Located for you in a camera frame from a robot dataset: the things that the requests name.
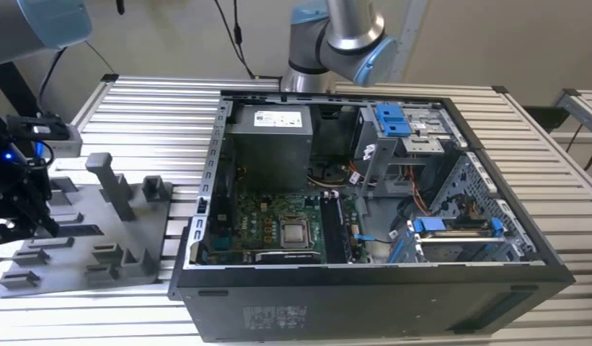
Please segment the label sticker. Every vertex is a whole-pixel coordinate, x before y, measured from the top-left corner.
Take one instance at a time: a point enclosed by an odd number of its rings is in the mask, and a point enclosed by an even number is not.
[[[351,177],[349,177],[349,182],[350,182],[351,184],[357,184],[357,182],[359,181],[359,177],[362,177],[362,176],[359,175],[359,173],[358,173],[358,172],[354,172],[354,173],[351,174]]]
[[[303,329],[306,314],[306,306],[246,306],[243,307],[244,328]]]
[[[252,126],[264,128],[300,128],[302,114],[299,112],[279,112],[258,110]]]

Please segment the black cable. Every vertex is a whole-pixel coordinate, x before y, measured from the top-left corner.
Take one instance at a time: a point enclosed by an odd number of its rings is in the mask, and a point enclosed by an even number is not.
[[[85,45],[92,49],[92,51],[95,52],[96,56],[103,60],[103,63],[107,65],[107,68],[109,69],[109,71],[112,72],[112,74],[115,74],[113,68],[109,65],[109,63],[107,62],[105,58],[103,58],[103,55],[99,53],[99,51],[96,50],[95,47],[92,47],[91,43],[88,41],[84,41]]]
[[[53,155],[53,149],[51,146],[47,145],[47,143],[44,141],[40,141],[37,139],[29,139],[31,142],[35,142],[36,144],[40,144],[44,148],[47,148],[48,152],[49,152],[49,159],[47,160],[45,164],[41,164],[40,166],[28,166],[29,169],[37,170],[37,169],[43,169],[51,166],[51,164],[53,163],[53,160],[56,159],[56,155]]]
[[[43,77],[41,84],[39,86],[39,92],[36,93],[36,108],[41,111],[41,113],[45,112],[43,108],[43,93],[45,92],[47,82],[49,81],[49,78],[53,73],[53,68],[57,65],[57,61],[60,60],[60,57],[63,56],[64,51],[67,50],[67,47],[60,49],[56,54],[53,55],[52,63],[49,65],[49,70],[47,70],[45,76]]]
[[[222,7],[220,7],[220,4],[219,4],[219,0],[215,0],[215,5],[216,5],[216,9],[219,9],[219,14],[220,14],[222,23],[223,23],[223,25],[224,25],[224,27],[226,27],[226,30],[227,30],[228,41],[231,42],[231,46],[232,46],[232,48],[234,48],[235,56],[236,56],[239,62],[242,63],[242,65],[244,66],[246,73],[248,74],[248,77],[250,77],[251,79],[255,79],[255,75],[254,75],[252,72],[250,71],[250,69],[248,69],[248,65],[246,65],[246,61],[244,61],[243,57],[239,56],[238,48],[235,47],[235,43],[234,43],[234,37],[231,36],[231,30],[228,29],[228,25],[227,25],[226,14],[224,14],[223,11],[222,11]]]
[[[394,217],[394,220],[391,221],[390,230],[395,229],[397,225],[401,222],[406,222],[406,220],[409,219],[409,217],[403,215],[403,211],[413,202],[414,202],[413,198],[403,198],[402,201],[398,202],[395,206],[397,215]]]
[[[572,140],[569,141],[569,144],[566,145],[566,149],[565,149],[566,153],[569,153],[569,149],[572,148],[573,141],[576,140],[577,133],[580,132],[581,129],[582,129],[582,124],[580,124],[580,126],[577,127],[576,132],[572,137]]]
[[[588,169],[590,168],[590,166],[592,166],[592,155],[590,155],[590,158],[588,159],[588,162],[586,162],[586,166],[584,166],[584,170],[585,171],[588,171]]]
[[[250,71],[250,68],[248,68],[248,63],[246,62],[244,52],[242,49],[243,40],[242,40],[242,29],[239,27],[239,21],[238,21],[238,0],[234,0],[234,41],[235,41],[235,45],[238,45],[238,51],[239,51],[239,57],[242,59],[242,64],[244,65],[248,75],[252,75],[252,72]]]

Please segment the motherboard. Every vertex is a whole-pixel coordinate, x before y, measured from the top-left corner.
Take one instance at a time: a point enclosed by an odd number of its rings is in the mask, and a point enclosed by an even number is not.
[[[353,238],[359,233],[353,197],[335,199],[334,206],[327,206],[321,195],[239,195],[235,226],[211,235],[208,264],[256,264],[278,254],[299,254],[327,263],[337,251],[349,261],[365,261],[365,244]],[[326,245],[326,240],[335,237],[343,239],[345,250],[327,248],[334,244]]]

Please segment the power cable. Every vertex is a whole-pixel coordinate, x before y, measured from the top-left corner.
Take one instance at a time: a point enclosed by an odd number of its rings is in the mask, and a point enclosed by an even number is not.
[[[222,7],[220,7],[220,4],[219,4],[219,0],[215,0],[215,5],[216,5],[216,9],[219,10],[222,23],[223,23],[223,25],[224,25],[224,27],[226,27],[226,30],[227,30],[228,41],[230,41],[231,46],[232,46],[232,48],[234,48],[235,56],[236,56],[239,62],[242,63],[242,65],[244,66],[246,73],[248,74],[248,77],[250,77],[251,79],[255,79],[255,75],[254,75],[252,72],[250,71],[250,68],[248,68],[248,65],[246,64],[244,58],[243,58],[243,56],[239,55],[238,48],[235,47],[234,37],[232,37],[232,35],[231,35],[231,30],[228,29],[227,19],[226,19],[226,14],[224,14],[223,11],[222,11]]]
[[[573,141],[576,140],[577,133],[580,133],[581,129],[582,129],[582,124],[580,124],[580,126],[577,127],[576,132],[573,133],[573,137],[572,137],[572,139],[569,141],[569,144],[566,145],[566,149],[565,149],[566,153],[569,153],[569,149],[572,148]]]
[[[243,60],[244,66],[247,67],[244,52],[242,50],[242,29],[239,28],[239,23],[238,23],[238,0],[234,0],[234,41],[235,44],[238,45],[239,57]]]
[[[45,76],[43,77],[41,84],[39,86],[39,91],[36,93],[36,108],[39,108],[39,111],[41,113],[45,112],[43,108],[43,94],[45,93],[45,87],[47,83],[49,82],[49,78],[52,77],[53,69],[56,68],[57,61],[60,60],[60,57],[63,56],[64,51],[67,50],[67,47],[60,49],[52,58],[52,63],[49,64],[49,69],[47,70]]]
[[[588,171],[588,169],[590,168],[590,166],[592,166],[592,155],[590,155],[590,158],[588,159],[588,162],[586,162],[586,166],[584,166],[584,171]]]
[[[107,68],[109,69],[109,71],[112,72],[112,74],[115,74],[113,68],[109,65],[109,63],[107,62],[105,58],[103,58],[103,55],[99,53],[99,51],[96,50],[95,47],[92,47],[91,43],[88,41],[84,41],[85,45],[92,49],[92,51],[95,52],[96,56],[103,60],[103,63],[107,65]]]

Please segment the white wall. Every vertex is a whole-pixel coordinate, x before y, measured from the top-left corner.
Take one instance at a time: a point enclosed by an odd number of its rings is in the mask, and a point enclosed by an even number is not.
[[[524,105],[592,89],[592,0],[430,0],[405,81],[504,85]]]
[[[288,22],[298,0],[239,0],[243,50],[255,74],[279,76],[287,66]],[[85,1],[93,32],[91,43],[123,75],[246,78],[228,43],[212,0],[125,1],[119,16],[113,0]],[[406,1],[375,0],[387,33],[401,30]],[[232,26],[232,2],[220,0]],[[35,90],[52,54],[16,62]],[[48,108],[65,119],[75,116],[100,76],[107,72],[91,49],[68,48],[47,87]]]

